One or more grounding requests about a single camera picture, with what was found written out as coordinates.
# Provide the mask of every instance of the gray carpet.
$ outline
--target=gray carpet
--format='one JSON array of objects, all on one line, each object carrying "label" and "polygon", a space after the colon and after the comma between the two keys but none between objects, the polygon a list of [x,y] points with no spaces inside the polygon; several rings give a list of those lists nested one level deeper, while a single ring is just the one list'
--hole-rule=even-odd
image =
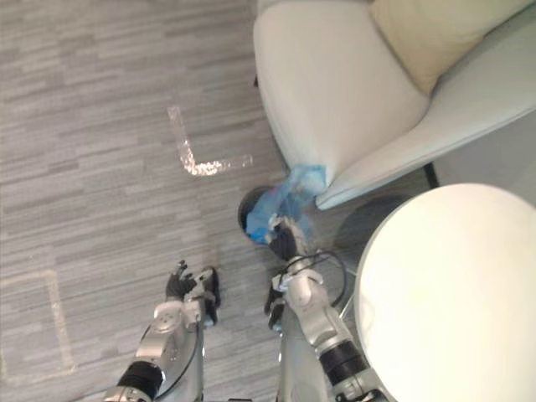
[{"label": "gray carpet", "polygon": [[[251,85],[252,4],[2,0],[0,9],[0,400],[99,400],[179,259],[215,265],[222,279],[206,398],[273,400],[279,338],[262,307],[279,263],[236,220],[249,189],[285,176]],[[170,106],[196,163],[250,162],[188,173]],[[391,208],[383,197],[426,188],[416,172],[314,212],[319,243],[354,265],[353,250]]]}]

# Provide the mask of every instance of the white armchair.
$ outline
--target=white armchair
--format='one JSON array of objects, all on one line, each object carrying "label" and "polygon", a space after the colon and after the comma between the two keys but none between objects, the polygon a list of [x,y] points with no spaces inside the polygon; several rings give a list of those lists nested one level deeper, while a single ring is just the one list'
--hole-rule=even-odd
[{"label": "white armchair", "polygon": [[328,209],[536,112],[536,6],[492,31],[431,98],[360,1],[283,1],[255,22],[260,94],[290,167],[322,164]]}]

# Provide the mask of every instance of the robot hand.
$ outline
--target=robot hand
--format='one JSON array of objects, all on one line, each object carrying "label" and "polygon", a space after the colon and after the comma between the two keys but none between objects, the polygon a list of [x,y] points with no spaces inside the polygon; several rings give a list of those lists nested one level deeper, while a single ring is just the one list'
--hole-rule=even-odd
[{"label": "robot hand", "polygon": [[203,329],[218,321],[218,274],[207,268],[186,273],[181,261],[166,286],[166,301],[143,334],[136,356],[104,402],[164,400],[181,388],[180,400],[201,400],[203,394]]}]

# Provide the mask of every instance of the black joint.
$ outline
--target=black joint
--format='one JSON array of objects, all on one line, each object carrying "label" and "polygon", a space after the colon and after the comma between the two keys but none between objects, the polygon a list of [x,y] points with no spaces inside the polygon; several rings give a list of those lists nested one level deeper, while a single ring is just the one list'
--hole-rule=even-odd
[{"label": "black joint", "polygon": [[284,304],[277,304],[271,311],[270,318],[268,320],[268,328],[272,331],[281,332],[281,319],[283,317],[283,311],[285,310]]},{"label": "black joint", "polygon": [[373,393],[369,392],[369,393],[365,393],[365,394],[363,394],[361,396],[358,396],[357,398],[348,399],[345,394],[341,393],[341,394],[338,394],[335,397],[335,401],[336,402],[359,402],[361,400],[365,400],[365,398],[367,398],[368,396],[373,396],[373,398],[375,398],[378,395],[375,394],[374,392]]},{"label": "black joint", "polygon": [[216,308],[219,308],[219,306],[221,306],[221,294],[219,293],[219,276],[215,268],[210,267],[210,269],[212,270],[212,286],[211,286],[210,291],[212,292],[212,294],[214,295],[214,298],[216,299],[215,300]]},{"label": "black joint", "polygon": [[282,298],[283,298],[283,293],[275,290],[272,286],[270,286],[270,290],[268,291],[268,297],[266,298],[266,303],[265,303],[265,314],[267,316],[269,316],[271,313],[273,303],[277,299],[282,299]]},{"label": "black joint", "polygon": [[205,299],[204,309],[207,313],[205,316],[205,325],[207,327],[213,327],[218,323],[218,312],[216,310],[216,303],[212,300]]},{"label": "black joint", "polygon": [[297,255],[297,245],[294,235],[289,229],[276,226],[276,238],[273,239],[268,247],[279,258],[284,261],[290,261],[292,257]]},{"label": "black joint", "polygon": [[162,382],[162,371],[157,366],[149,362],[134,362],[126,369],[117,386],[139,389],[154,399]]},{"label": "black joint", "polygon": [[369,366],[351,341],[344,341],[320,356],[320,363],[332,385],[362,372]]},{"label": "black joint", "polygon": [[166,297],[177,297],[183,300],[184,297],[195,287],[196,282],[190,276],[179,279],[178,275],[171,275],[166,286]]}]

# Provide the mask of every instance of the blue plastic bag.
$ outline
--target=blue plastic bag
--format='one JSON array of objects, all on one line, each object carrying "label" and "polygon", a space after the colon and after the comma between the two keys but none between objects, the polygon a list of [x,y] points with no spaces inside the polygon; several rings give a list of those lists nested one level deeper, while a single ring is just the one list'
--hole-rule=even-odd
[{"label": "blue plastic bag", "polygon": [[274,222],[278,217],[294,219],[307,234],[309,223],[303,208],[324,191],[324,166],[296,165],[289,177],[279,186],[262,194],[246,219],[246,233],[256,243],[269,244],[275,237]]}]

